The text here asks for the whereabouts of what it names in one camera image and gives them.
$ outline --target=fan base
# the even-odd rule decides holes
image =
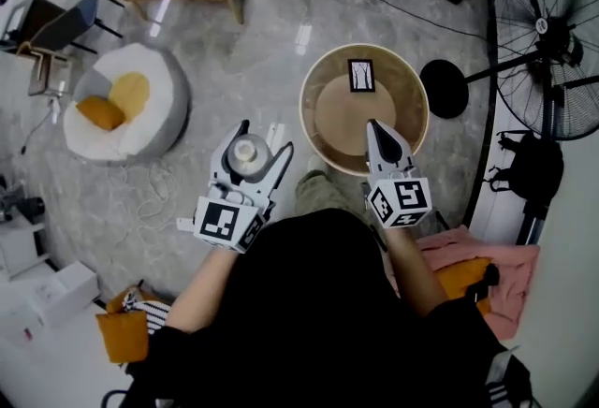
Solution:
[[[436,59],[428,62],[420,72],[429,98],[431,112],[442,119],[453,119],[468,105],[468,84],[451,62]]]

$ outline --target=black backpack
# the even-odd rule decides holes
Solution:
[[[517,142],[505,134],[524,134]],[[511,190],[531,204],[536,216],[545,218],[549,203],[560,187],[563,175],[563,156],[560,145],[552,140],[541,139],[528,130],[499,132],[499,144],[502,149],[511,150],[516,155],[510,168],[498,169],[490,180],[493,192]],[[499,182],[508,182],[509,188],[496,186]]]

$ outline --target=khaki pants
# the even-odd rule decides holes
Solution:
[[[366,212],[356,211],[349,200],[329,180],[325,172],[313,170],[307,173],[296,187],[295,214],[306,215],[324,209],[341,209],[356,215],[366,225],[369,224]]]

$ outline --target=shoe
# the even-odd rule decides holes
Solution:
[[[323,172],[325,175],[329,172],[329,166],[321,157],[314,154],[308,160],[308,173],[318,171]]]

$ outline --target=round tabletop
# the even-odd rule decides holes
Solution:
[[[374,92],[351,92],[349,61],[372,61]],[[417,73],[398,54],[351,44],[323,55],[301,87],[299,116],[314,150],[330,165],[366,176],[366,123],[395,128],[416,153],[429,125],[429,102]]]

